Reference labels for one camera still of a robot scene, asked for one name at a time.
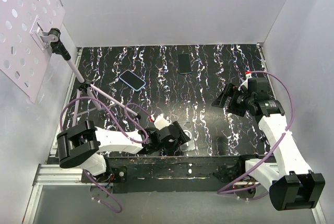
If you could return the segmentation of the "dark phone blue edge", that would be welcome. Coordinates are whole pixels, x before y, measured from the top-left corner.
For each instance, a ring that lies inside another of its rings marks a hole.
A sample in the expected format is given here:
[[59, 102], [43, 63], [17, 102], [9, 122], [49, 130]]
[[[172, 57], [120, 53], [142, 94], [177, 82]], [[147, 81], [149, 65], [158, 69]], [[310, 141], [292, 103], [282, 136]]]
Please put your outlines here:
[[178, 71], [180, 74], [190, 74], [192, 67], [190, 63], [190, 57], [188, 53], [182, 53], [177, 56]]

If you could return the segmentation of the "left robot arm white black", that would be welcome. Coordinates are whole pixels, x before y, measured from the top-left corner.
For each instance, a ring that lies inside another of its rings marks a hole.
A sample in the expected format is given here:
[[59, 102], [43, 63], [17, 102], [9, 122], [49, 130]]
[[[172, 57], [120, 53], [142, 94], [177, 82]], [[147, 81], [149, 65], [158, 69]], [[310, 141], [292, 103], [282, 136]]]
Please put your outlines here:
[[175, 152], [190, 141], [180, 124], [169, 124], [161, 118], [154, 127], [145, 129], [148, 139], [143, 141], [143, 131], [110, 131], [96, 127], [93, 121], [85, 121], [57, 135], [59, 166], [63, 169], [80, 167], [91, 173], [99, 182], [106, 182], [111, 176], [103, 152], [127, 152], [129, 154], [150, 155], [157, 151]]

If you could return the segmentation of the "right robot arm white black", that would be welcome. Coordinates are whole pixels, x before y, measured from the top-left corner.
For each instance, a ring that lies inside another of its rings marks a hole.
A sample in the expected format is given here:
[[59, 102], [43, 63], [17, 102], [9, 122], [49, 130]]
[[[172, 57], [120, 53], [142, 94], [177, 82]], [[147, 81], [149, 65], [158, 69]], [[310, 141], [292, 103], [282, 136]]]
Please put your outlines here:
[[217, 191], [218, 194], [241, 192], [233, 189], [239, 181], [254, 178], [266, 189], [273, 207], [278, 210], [315, 208], [325, 186], [321, 173], [315, 173], [301, 155], [278, 100], [269, 96], [269, 82], [265, 77], [246, 74], [245, 80], [237, 86], [226, 84], [222, 93], [211, 104], [213, 107], [227, 107], [227, 112], [253, 116], [267, 138], [270, 151], [261, 159], [241, 158], [236, 167], [236, 178]]

